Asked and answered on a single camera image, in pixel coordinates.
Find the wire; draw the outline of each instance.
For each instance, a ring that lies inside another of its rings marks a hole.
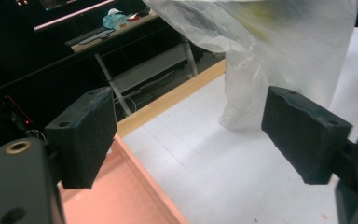
[[[116,104],[116,101],[118,101],[118,99],[124,99],[124,100],[125,100],[125,99],[129,99],[129,100],[131,100],[132,103],[133,103],[133,106],[134,106],[134,111],[131,112],[131,113],[135,113],[135,112],[137,111],[136,103],[135,103],[135,101],[133,101],[130,97],[128,97],[128,96],[118,97],[118,98],[113,99],[113,102],[115,102],[115,104]]]
[[[42,132],[40,132],[39,130],[37,130],[37,129],[28,130],[28,131],[25,132],[25,134],[27,134],[27,133],[34,133],[34,134],[36,134],[36,136],[33,136],[33,137],[41,139],[41,137],[39,136],[39,134],[40,134],[43,137],[43,140],[46,140],[45,135]]]

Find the plastic bag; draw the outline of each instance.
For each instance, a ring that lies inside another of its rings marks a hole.
[[[103,17],[103,26],[107,29],[118,30],[120,27],[126,24],[126,16],[122,15],[121,11],[115,8],[110,9],[107,15]]]
[[[260,127],[269,85],[329,106],[358,8],[358,0],[144,1],[197,46],[225,52],[220,123],[232,130]]]

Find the white tabletop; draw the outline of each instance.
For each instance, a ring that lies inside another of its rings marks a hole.
[[[224,76],[123,139],[190,223],[337,223],[333,177],[305,185],[261,131],[218,124]],[[358,29],[330,107],[358,137]]]

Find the blue object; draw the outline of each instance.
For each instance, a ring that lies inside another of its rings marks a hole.
[[[121,14],[112,14],[103,17],[103,26],[108,29],[119,29],[122,24],[127,24],[127,18]]]

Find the clear plastic sheet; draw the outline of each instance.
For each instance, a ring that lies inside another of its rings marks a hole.
[[[269,85],[329,106],[358,0],[144,0],[199,47],[226,54],[227,106],[220,123],[259,128]]]

